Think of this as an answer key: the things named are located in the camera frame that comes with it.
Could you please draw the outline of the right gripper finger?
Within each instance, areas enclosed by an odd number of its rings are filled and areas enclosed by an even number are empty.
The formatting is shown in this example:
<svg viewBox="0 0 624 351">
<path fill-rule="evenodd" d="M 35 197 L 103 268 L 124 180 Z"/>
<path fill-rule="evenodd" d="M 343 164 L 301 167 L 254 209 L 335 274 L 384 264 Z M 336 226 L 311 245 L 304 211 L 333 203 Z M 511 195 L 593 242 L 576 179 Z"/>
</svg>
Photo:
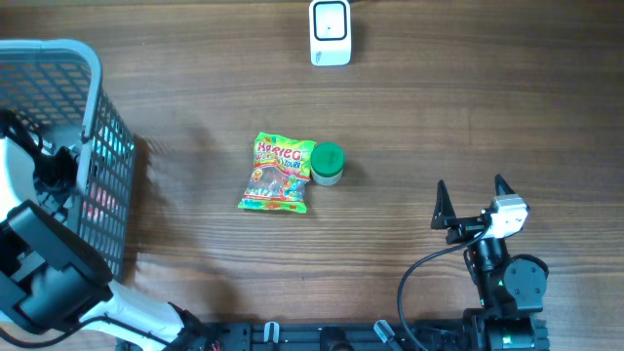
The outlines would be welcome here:
<svg viewBox="0 0 624 351">
<path fill-rule="evenodd" d="M 456 214 L 449 197 L 448 189 L 443 179 L 438 181 L 436 204 L 431 220 L 431 228 L 435 230 L 447 229 L 454 226 Z"/>
<path fill-rule="evenodd" d="M 497 196 L 513 195 L 515 193 L 501 174 L 497 174 L 494 177 L 494 187 Z"/>
</svg>

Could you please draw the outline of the green lid jar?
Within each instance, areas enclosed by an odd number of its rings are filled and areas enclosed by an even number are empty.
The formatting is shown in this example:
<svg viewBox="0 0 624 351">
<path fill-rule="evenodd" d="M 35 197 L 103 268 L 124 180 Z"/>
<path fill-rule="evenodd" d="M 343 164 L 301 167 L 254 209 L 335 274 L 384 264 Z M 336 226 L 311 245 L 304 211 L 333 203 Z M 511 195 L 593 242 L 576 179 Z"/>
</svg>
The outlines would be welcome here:
<svg viewBox="0 0 624 351">
<path fill-rule="evenodd" d="M 332 186 L 340 181 L 345 167 L 345 153 L 336 143 L 323 142 L 311 154 L 311 174 L 315 182 Z"/>
</svg>

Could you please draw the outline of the Haribo gummy candy bag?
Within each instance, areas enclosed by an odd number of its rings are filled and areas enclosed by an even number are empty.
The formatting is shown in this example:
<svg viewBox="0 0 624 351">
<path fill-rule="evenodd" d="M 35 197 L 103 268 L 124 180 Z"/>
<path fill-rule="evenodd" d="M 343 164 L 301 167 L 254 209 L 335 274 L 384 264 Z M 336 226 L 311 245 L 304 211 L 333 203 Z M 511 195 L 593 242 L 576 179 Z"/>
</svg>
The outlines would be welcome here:
<svg viewBox="0 0 624 351">
<path fill-rule="evenodd" d="M 253 144 L 253 170 L 238 208 L 307 212 L 305 187 L 317 142 L 259 133 Z"/>
</svg>

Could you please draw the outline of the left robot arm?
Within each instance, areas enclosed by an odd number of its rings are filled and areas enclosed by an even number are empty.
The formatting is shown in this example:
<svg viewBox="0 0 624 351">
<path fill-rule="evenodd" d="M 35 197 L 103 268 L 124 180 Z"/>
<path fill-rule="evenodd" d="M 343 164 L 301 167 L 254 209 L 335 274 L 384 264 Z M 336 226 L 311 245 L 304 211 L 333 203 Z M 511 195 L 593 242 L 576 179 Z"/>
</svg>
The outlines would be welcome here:
<svg viewBox="0 0 624 351">
<path fill-rule="evenodd" d="M 118 340 L 120 350 L 206 350 L 212 335 L 190 312 L 119 284 L 97 250 L 42 209 L 37 195 L 66 198 L 78 165 L 71 152 L 44 151 L 18 115 L 1 112 L 1 311 L 26 332 L 2 338 L 24 349 L 56 345 L 80 330 Z"/>
</svg>

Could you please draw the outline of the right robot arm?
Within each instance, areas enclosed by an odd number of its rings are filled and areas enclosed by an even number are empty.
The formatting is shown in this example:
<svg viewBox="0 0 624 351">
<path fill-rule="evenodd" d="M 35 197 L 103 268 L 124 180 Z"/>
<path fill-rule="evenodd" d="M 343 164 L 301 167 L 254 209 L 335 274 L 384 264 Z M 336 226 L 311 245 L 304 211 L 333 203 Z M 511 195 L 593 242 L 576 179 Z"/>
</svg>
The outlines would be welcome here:
<svg viewBox="0 0 624 351">
<path fill-rule="evenodd" d="M 431 227 L 446 229 L 447 244 L 462 250 L 480 298 L 479 308 L 463 312 L 458 345 L 464 350 L 546 350 L 543 311 L 549 269 L 531 254 L 511 255 L 506 240 L 521 231 L 529 204 L 502 177 L 494 178 L 495 196 L 476 216 L 456 215 L 446 184 L 437 185 Z"/>
</svg>

